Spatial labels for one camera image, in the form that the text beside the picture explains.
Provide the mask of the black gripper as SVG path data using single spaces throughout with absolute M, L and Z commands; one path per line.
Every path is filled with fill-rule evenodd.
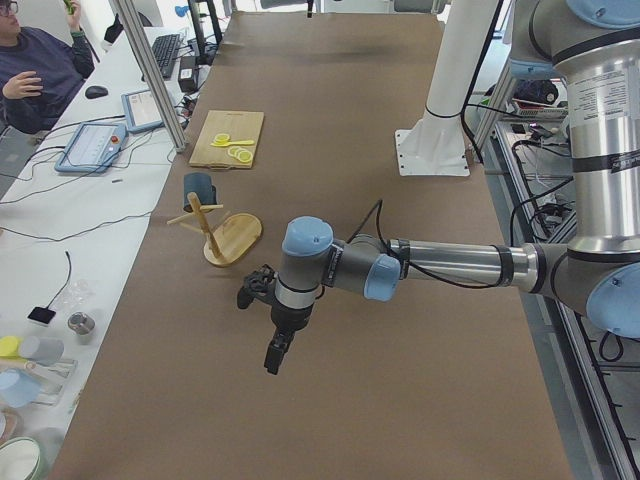
M 275 300 L 271 306 L 271 321 L 276 332 L 267 347 L 264 368 L 277 374 L 291 344 L 291 332 L 304 329 L 310 320 L 313 306 L 291 308 Z

